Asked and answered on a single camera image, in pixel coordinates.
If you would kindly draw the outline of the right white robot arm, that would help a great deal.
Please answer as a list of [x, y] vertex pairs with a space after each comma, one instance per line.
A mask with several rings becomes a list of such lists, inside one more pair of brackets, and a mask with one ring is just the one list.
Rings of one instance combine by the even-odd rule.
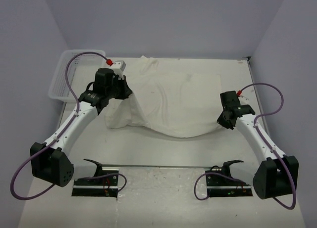
[[237, 92], [220, 94], [223, 111], [217, 122], [226, 129], [238, 130], [254, 152], [259, 165], [243, 161], [224, 163], [221, 180], [232, 185], [241, 180], [253, 186], [261, 199], [296, 195], [299, 162], [288, 156], [268, 136], [257, 122], [255, 111], [242, 105]]

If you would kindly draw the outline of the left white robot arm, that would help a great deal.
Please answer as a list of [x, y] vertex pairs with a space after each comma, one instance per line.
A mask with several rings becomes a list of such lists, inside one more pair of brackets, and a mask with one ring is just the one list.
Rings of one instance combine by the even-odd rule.
[[85, 178], [97, 185], [103, 179], [101, 164], [90, 159], [71, 162], [70, 151], [85, 128], [102, 112], [111, 99], [127, 99], [132, 94], [121, 68], [100, 68], [87, 85], [78, 103], [60, 128], [43, 143], [30, 149], [34, 177], [64, 187], [71, 179]]

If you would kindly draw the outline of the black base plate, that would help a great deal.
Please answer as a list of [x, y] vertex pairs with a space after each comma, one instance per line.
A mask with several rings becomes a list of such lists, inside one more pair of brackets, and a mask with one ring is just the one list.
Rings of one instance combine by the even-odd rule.
[[72, 187], [73, 197], [118, 197], [118, 175], [102, 179], [74, 181]]
[[251, 186], [244, 182], [236, 182], [218, 176], [220, 174], [229, 176], [227, 172], [222, 171], [222, 167], [213, 166], [206, 173], [212, 172], [213, 175], [206, 175], [207, 194], [212, 197], [251, 197], [253, 196]]

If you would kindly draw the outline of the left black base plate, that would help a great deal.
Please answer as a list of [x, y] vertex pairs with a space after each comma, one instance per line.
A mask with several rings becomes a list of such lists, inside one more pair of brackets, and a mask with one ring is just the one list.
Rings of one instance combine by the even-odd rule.
[[72, 187], [73, 197], [118, 197], [118, 175], [102, 179], [74, 181]]

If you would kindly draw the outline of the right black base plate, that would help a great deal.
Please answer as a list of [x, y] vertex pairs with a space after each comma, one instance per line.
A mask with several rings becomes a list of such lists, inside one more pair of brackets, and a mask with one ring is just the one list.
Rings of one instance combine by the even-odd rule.
[[213, 166], [206, 173], [212, 172], [213, 175], [206, 175], [207, 194], [212, 197], [251, 197], [253, 196], [251, 186], [244, 182], [236, 182], [218, 176], [220, 174], [229, 176], [227, 172], [222, 171], [222, 167]]

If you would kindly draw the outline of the white plastic basket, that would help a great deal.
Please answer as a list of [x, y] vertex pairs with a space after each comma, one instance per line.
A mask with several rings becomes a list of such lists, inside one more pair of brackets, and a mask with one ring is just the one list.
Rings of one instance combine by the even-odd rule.
[[106, 63], [102, 57], [91, 52], [106, 55], [103, 50], [96, 49], [71, 49], [61, 54], [48, 91], [49, 98], [62, 102], [75, 102], [65, 76], [68, 76], [69, 84], [76, 96], [80, 96], [87, 84], [93, 81], [95, 72]]

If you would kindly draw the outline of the cream white t shirt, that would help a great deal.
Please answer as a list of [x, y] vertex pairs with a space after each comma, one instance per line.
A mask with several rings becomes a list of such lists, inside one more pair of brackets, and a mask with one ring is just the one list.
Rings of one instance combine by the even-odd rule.
[[222, 112], [220, 75], [167, 69], [157, 59], [144, 56], [127, 64], [123, 74], [133, 93], [125, 100], [110, 100], [107, 128], [143, 126], [178, 138], [220, 128], [216, 122]]

